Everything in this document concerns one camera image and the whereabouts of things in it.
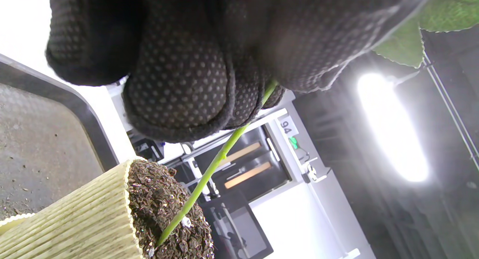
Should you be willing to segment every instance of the number label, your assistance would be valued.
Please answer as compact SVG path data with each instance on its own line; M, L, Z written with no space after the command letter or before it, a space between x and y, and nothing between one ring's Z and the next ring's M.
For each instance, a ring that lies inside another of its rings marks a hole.
M298 129L295 126L295 123L293 122L293 119L291 119L290 116L282 118L281 120L279 120L279 123L281 128L283 128L284 134L287 137L292 137L299 133Z

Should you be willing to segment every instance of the green plant stem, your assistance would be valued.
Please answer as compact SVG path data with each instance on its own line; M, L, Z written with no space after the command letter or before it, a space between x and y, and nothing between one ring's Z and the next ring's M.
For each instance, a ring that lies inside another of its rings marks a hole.
M277 82L275 82L274 80L269 83L265 91L265 96L263 97L262 104L265 104L265 102L268 100L269 96L272 94L276 86L277 86ZM216 154L213 161L208 166L208 169L206 170L206 172L203 174L200 181L198 182L198 185L196 186L195 190L191 194L190 198L183 205L183 208L181 208L181 211L175 215L173 220L171 220L171 222L168 224L165 230L163 230L163 233L161 233L157 246L160 246L166 241L166 239L170 236L171 232L173 232L173 230L178 226L178 224L180 224L183 217L191 210L191 208L193 208L193 205L195 204L196 200L198 200L198 197L200 196L201 192L203 191L203 188L206 186L207 182L213 175L214 171L218 168L220 162L226 158L226 155L234 146L236 141L238 141L241 135L243 135L248 125L249 123L243 127L236 129L233 132L233 134L230 136L228 141L226 141L226 143L223 145L221 150Z

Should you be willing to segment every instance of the tray rim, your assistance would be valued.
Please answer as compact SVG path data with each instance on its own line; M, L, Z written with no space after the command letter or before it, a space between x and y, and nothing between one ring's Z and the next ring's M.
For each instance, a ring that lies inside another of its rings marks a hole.
M67 107L85 130L103 172L119 164L97 114L74 88L0 54L0 83L58 102Z

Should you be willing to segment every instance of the soil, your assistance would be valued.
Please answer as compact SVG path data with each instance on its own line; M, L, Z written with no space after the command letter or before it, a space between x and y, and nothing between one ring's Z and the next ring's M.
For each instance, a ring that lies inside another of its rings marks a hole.
M188 199L185 189L173 178L175 173L156 162L135 160L131 165L130 208L143 255L147 259L212 259L211 229L197 204L186 215L192 225L180 223L163 245L156 246L162 229Z

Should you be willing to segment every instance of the black glove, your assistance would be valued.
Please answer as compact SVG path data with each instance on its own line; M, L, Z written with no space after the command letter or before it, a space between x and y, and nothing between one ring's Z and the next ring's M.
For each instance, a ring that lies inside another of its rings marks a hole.
M49 65L76 85L128 76L131 124L195 141L243 126L265 85L325 89L426 0L50 0Z

